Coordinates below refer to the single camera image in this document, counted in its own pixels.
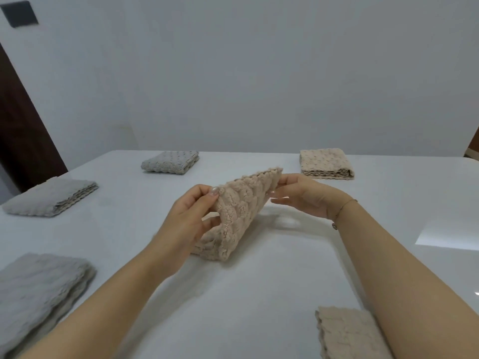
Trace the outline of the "brown wooden furniture edge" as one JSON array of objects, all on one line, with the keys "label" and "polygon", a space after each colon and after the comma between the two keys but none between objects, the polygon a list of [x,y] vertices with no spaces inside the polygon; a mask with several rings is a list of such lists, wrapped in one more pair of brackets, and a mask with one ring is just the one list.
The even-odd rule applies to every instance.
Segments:
[{"label": "brown wooden furniture edge", "polygon": [[479,127],[477,128],[468,148],[466,149],[464,157],[479,162]]}]

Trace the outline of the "person's right forearm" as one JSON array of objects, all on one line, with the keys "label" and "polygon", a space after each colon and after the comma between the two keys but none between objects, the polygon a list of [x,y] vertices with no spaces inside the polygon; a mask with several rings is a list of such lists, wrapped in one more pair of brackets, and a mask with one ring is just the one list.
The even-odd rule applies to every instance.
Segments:
[{"label": "person's right forearm", "polygon": [[479,315],[356,200],[333,222],[396,359],[479,359]]}]

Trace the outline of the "person's left hand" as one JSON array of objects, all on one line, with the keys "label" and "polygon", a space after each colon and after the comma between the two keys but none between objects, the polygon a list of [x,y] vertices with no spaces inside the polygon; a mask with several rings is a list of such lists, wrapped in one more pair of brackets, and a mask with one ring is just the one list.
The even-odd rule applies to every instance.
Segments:
[{"label": "person's left hand", "polygon": [[174,275],[203,235],[220,225],[219,216],[207,217],[209,213],[216,212],[214,205],[187,207],[187,192],[172,205],[163,224],[145,248],[155,275],[161,281]]}]

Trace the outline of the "dark brown wooden door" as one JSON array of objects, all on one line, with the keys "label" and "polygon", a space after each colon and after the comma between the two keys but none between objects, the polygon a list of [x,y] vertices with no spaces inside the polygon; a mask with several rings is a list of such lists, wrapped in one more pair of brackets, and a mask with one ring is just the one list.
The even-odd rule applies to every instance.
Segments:
[{"label": "dark brown wooden door", "polygon": [[68,173],[1,44],[0,164],[20,192]]}]

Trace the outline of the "person's right hand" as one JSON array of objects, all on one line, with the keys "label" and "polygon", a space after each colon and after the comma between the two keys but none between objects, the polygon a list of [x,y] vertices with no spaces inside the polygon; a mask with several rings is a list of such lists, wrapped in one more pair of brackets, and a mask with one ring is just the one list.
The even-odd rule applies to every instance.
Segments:
[{"label": "person's right hand", "polygon": [[343,191],[315,181],[278,186],[268,193],[274,204],[287,205],[309,215],[335,221],[346,204],[354,199]]}]

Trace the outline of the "beige textured towel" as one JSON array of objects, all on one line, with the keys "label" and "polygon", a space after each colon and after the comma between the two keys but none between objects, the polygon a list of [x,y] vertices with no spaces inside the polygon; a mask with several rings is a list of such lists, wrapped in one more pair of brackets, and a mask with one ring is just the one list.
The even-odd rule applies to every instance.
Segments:
[{"label": "beige textured towel", "polygon": [[214,209],[220,224],[196,243],[192,254],[210,261],[227,261],[241,238],[267,203],[283,168],[270,168],[229,181],[219,186],[219,198]]},{"label": "beige textured towel", "polygon": [[320,180],[354,180],[355,172],[339,148],[300,151],[301,173]]},{"label": "beige textured towel", "polygon": [[369,311],[319,306],[315,317],[321,359],[395,359]]}]

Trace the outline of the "person's left forearm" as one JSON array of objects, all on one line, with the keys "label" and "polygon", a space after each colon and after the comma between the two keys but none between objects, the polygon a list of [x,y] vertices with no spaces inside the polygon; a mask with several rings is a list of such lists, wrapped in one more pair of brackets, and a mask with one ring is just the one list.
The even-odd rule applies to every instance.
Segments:
[{"label": "person's left forearm", "polygon": [[18,359],[110,359],[154,291],[189,255],[140,253]]}]

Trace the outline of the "folded beige textured towel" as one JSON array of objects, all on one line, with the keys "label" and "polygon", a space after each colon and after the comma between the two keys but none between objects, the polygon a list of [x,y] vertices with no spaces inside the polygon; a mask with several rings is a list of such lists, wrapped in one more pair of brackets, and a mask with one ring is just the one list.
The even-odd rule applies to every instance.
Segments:
[{"label": "folded beige textured towel", "polygon": [[315,317],[321,359],[395,359],[369,311],[319,306]]},{"label": "folded beige textured towel", "polygon": [[300,151],[301,173],[320,180],[354,180],[355,172],[339,148]]}]

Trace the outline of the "dark wall switch plate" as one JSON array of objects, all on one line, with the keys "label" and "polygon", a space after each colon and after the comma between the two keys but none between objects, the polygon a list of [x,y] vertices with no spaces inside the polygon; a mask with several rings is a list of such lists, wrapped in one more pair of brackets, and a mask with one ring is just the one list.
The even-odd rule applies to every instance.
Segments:
[{"label": "dark wall switch plate", "polygon": [[14,29],[39,24],[32,5],[28,0],[0,4],[0,10],[3,12],[9,25]]}]

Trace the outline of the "folded grey textured towel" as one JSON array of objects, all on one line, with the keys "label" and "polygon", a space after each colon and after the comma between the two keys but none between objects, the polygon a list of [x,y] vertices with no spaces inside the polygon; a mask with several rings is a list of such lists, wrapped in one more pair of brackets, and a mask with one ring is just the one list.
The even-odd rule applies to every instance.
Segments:
[{"label": "folded grey textured towel", "polygon": [[183,175],[198,160],[198,151],[163,151],[141,163],[141,169],[149,173]]},{"label": "folded grey textured towel", "polygon": [[0,270],[0,359],[48,335],[95,278],[86,259],[27,253]]},{"label": "folded grey textured towel", "polygon": [[12,215],[54,217],[98,188],[94,181],[53,177],[11,198],[2,209]]}]

